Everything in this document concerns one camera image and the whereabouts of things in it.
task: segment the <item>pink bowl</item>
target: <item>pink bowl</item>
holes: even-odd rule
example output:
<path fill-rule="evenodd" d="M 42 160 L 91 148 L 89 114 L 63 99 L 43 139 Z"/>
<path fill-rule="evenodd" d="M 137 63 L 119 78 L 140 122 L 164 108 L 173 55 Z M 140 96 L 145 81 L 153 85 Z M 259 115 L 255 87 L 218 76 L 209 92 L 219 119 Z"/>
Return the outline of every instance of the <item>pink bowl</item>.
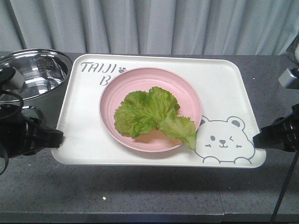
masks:
<path fill-rule="evenodd" d="M 115 129 L 114 113 L 124 98 L 133 91 L 149 91 L 153 86 L 171 92 L 178 100 L 178 116 L 190 117 L 196 130 L 201 121 L 201 102 L 194 88 L 179 75 L 160 68 L 137 68 L 121 73 L 104 89 L 99 103 L 100 117 L 107 131 L 121 144 L 144 152 L 163 152 L 182 145 L 181 140 L 169 138 L 161 131 L 152 131 L 132 139 Z"/>

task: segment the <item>gray curtain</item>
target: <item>gray curtain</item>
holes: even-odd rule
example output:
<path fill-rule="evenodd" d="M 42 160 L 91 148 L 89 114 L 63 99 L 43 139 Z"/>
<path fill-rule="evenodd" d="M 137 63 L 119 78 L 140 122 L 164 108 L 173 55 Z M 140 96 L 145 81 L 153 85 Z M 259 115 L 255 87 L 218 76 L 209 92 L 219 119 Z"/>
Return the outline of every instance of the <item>gray curtain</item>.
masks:
<path fill-rule="evenodd" d="M 0 50 L 280 55 L 299 0 L 0 0 Z"/>

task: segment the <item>bear illustration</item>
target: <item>bear illustration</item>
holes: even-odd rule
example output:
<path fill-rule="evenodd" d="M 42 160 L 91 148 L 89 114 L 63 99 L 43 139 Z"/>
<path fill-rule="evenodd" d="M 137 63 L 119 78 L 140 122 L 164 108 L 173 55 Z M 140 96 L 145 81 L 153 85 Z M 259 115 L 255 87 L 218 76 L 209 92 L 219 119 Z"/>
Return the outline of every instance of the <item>bear illustration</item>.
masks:
<path fill-rule="evenodd" d="M 244 132 L 245 123 L 239 117 L 209 120 L 202 116 L 197 133 L 196 154 L 205 162 L 244 162 L 251 164 L 255 148 Z"/>

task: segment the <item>metal pot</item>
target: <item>metal pot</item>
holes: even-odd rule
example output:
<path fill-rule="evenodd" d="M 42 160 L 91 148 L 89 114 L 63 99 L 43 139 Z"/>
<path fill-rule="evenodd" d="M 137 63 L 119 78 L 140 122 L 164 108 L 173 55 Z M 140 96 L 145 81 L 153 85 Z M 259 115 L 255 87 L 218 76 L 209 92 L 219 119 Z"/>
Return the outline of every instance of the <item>metal pot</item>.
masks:
<path fill-rule="evenodd" d="M 22 88 L 11 92 L 19 94 L 25 106 L 38 108 L 48 127 L 56 127 L 71 73 L 70 58 L 55 50 L 26 49 L 0 57 L 0 67 L 13 67 L 24 76 Z M 17 105 L 18 100 L 3 94 L 0 103 Z"/>

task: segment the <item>lettuce leaf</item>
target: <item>lettuce leaf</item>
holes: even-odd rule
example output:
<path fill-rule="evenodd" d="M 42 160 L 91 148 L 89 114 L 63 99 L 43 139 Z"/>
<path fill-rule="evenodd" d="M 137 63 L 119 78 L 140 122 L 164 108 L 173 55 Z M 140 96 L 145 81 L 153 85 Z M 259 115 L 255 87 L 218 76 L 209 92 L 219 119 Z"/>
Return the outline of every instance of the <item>lettuce leaf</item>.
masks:
<path fill-rule="evenodd" d="M 194 122 L 190 118 L 178 117 L 179 109 L 177 99 L 160 87 L 152 87 L 149 92 L 134 91 L 115 111 L 114 125 L 120 134 L 132 138 L 159 129 L 166 136 L 180 139 L 196 150 Z"/>

